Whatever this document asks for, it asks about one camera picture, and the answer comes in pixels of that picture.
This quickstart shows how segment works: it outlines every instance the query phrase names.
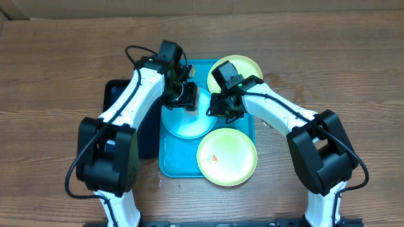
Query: wood grain surface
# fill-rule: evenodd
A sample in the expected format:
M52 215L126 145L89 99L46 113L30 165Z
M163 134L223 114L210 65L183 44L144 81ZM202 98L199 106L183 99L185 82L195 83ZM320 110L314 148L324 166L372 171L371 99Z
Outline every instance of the wood grain surface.
M0 0L12 20L404 9L402 0Z
M105 220L98 200L77 201L64 191L78 125L101 113L108 80L131 77L125 46L158 49L162 39L177 42L189 59L248 56L285 98L336 112L371 176L366 188L343 195L342 215L363 218L366 226L403 226L404 11L6 21L0 37L1 226ZM144 52L131 54L138 59ZM145 220L302 216L307 190L285 138L255 123L258 166L241 186L167 178L157 160L143 161L134 195ZM363 177L358 168L348 184ZM71 188L90 193L76 179Z

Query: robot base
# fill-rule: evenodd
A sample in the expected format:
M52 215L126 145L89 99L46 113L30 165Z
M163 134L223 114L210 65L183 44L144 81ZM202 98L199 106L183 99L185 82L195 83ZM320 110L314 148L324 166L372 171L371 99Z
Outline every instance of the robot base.
M84 224L83 227L107 227L105 224ZM362 219L341 218L337 227L364 227ZM144 222L139 227L311 227L306 218L278 218L274 221L240 221L240 222L198 222L198 223L170 223L168 221Z

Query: light blue plate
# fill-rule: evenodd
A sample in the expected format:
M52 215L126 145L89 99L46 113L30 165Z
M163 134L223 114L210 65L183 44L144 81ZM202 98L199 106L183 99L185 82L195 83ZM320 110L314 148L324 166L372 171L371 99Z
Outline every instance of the light blue plate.
M208 133L216 123L216 117L206 116L210 106L210 93L201 88L198 114L190 115L184 108L172 110L162 107L162 120L165 128L182 139L196 139Z
M188 60L188 64L192 64L196 68L194 78L189 81L194 81L197 86L208 91L208 85L206 83L208 73L216 61L218 61L218 59ZM255 144L254 117L252 115L244 114L242 119L238 119L231 124L226 124L225 118L217 118L215 125L209 132L224 127L243 132ZM177 178L204 177L196 162L196 151L203 138L204 136L199 136L195 139L179 138L166 129L163 119L161 119L160 156L158 157L158 165L162 173L168 177Z

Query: orange food scrap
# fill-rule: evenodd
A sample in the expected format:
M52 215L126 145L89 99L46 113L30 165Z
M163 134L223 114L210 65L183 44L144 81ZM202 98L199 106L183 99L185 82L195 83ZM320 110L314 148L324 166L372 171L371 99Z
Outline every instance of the orange food scrap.
M217 160L216 155L213 155L212 161L213 161L215 164L217 164L217 163L218 163L218 160Z

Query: yellow-green plate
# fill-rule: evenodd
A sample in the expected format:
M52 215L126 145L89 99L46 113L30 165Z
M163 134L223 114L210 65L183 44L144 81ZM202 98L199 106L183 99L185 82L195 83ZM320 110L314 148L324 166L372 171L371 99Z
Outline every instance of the yellow-green plate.
M255 75L261 79L263 78L263 72L261 72L261 69L259 68L257 63L255 63L253 60L246 56L230 55L220 59L210 68L208 74L208 88L210 93L220 93L220 87L217 84L215 78L213 78L212 71L225 61L230 61L236 68L237 72L243 75L244 78L247 78L251 75Z
M254 173L257 151L244 133L235 129L217 129L202 139L196 161L202 174L211 182L235 186Z

